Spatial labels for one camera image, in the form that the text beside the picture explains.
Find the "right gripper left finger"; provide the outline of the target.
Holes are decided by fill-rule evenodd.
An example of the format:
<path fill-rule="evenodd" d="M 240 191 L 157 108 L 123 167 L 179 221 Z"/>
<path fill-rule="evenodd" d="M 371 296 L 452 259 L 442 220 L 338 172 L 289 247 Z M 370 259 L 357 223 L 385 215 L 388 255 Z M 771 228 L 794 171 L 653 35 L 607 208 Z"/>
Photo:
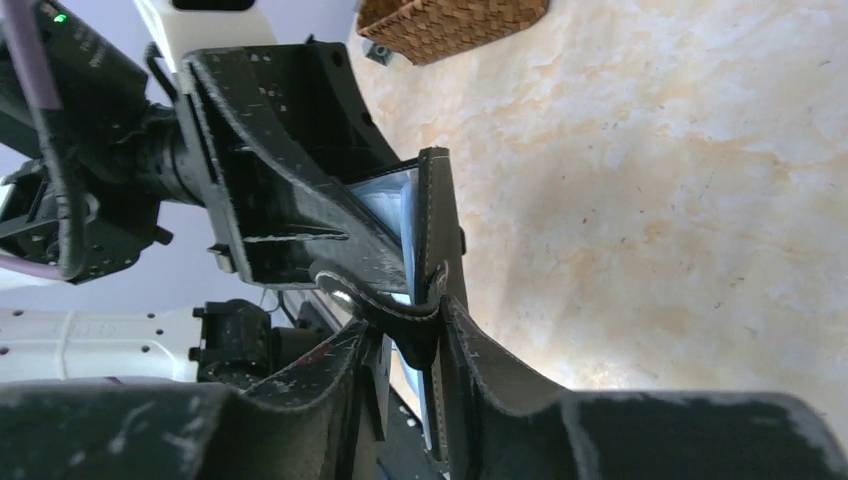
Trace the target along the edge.
<path fill-rule="evenodd" d="M 368 479 L 364 399 L 382 344 L 354 321 L 245 392 L 224 384 L 1 390 L 5 479 Z"/>

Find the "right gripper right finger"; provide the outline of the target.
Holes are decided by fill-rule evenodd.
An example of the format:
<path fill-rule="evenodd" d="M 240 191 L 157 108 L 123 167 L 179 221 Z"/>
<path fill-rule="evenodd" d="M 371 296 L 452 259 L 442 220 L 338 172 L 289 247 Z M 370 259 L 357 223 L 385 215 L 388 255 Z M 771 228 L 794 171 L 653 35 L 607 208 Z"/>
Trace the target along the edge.
<path fill-rule="evenodd" d="M 843 479 L 847 456 L 796 397 L 577 391 L 485 334 L 454 298 L 444 320 L 455 479 Z"/>

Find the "brown wicker basket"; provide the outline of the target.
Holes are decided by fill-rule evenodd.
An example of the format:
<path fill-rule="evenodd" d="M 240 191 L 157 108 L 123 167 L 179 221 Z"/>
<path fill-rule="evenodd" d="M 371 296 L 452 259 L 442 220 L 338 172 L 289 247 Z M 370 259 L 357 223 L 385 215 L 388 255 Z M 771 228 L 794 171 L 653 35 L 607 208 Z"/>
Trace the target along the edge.
<path fill-rule="evenodd" d="M 367 0 L 356 33 L 416 66 L 431 64 L 526 30 L 548 0 Z"/>

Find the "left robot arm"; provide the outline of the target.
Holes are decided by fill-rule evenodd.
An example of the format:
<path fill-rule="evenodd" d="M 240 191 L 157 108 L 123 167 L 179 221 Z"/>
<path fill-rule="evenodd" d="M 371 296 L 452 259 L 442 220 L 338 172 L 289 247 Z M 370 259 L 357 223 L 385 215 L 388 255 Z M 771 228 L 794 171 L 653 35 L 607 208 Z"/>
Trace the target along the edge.
<path fill-rule="evenodd" d="M 400 165 L 346 47 L 281 44 L 251 1 L 140 1 L 139 65 L 58 1 L 10 1 L 1 23 L 6 180 L 2 265 L 79 285 L 125 270 L 171 234 L 163 203 L 203 208 L 221 270 L 306 289 L 333 261 L 407 287 L 401 240 L 353 192 Z"/>

